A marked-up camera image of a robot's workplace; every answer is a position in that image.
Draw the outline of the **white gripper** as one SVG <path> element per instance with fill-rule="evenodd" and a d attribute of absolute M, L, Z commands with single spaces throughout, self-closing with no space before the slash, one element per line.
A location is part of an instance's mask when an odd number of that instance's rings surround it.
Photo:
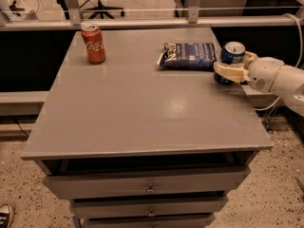
<path fill-rule="evenodd" d="M 284 65 L 283 61 L 276 58 L 258 58 L 255 53 L 246 51 L 243 63 L 227 65 L 214 62 L 214 71 L 234 83 L 240 84 L 250 80 L 248 85 L 252 89 L 269 93 L 274 77 Z"/>

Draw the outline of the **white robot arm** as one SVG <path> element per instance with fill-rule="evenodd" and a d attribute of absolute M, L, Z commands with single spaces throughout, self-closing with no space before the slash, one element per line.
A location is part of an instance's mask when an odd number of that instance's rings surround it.
<path fill-rule="evenodd" d="M 241 63 L 214 62 L 214 70 L 220 76 L 234 82 L 246 82 L 261 93 L 272 93 L 293 112 L 304 116 L 304 70 L 288 66 L 273 57 L 258 57 L 245 52 Z"/>

